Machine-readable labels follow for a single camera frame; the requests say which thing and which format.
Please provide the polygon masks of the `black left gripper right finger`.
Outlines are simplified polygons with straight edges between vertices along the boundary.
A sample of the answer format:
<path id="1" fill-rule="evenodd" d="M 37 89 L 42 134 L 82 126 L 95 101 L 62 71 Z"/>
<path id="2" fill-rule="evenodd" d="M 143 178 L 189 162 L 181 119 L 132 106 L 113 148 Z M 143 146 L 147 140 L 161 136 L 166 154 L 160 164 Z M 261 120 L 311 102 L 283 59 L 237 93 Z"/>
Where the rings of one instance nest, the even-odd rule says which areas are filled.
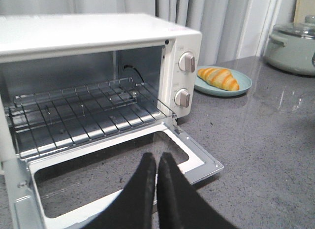
<path id="1" fill-rule="evenodd" d="M 181 173 L 170 153 L 158 165 L 157 208 L 161 229 L 234 229 Z"/>

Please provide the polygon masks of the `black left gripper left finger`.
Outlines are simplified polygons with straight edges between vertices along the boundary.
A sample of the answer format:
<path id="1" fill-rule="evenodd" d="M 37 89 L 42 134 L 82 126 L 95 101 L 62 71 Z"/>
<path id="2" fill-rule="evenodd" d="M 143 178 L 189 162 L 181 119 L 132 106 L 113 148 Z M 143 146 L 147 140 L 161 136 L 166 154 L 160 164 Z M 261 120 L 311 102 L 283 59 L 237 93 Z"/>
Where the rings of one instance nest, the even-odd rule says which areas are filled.
<path id="1" fill-rule="evenodd" d="M 156 161 L 145 153 L 116 199 L 86 229 L 150 229 L 155 195 Z"/>

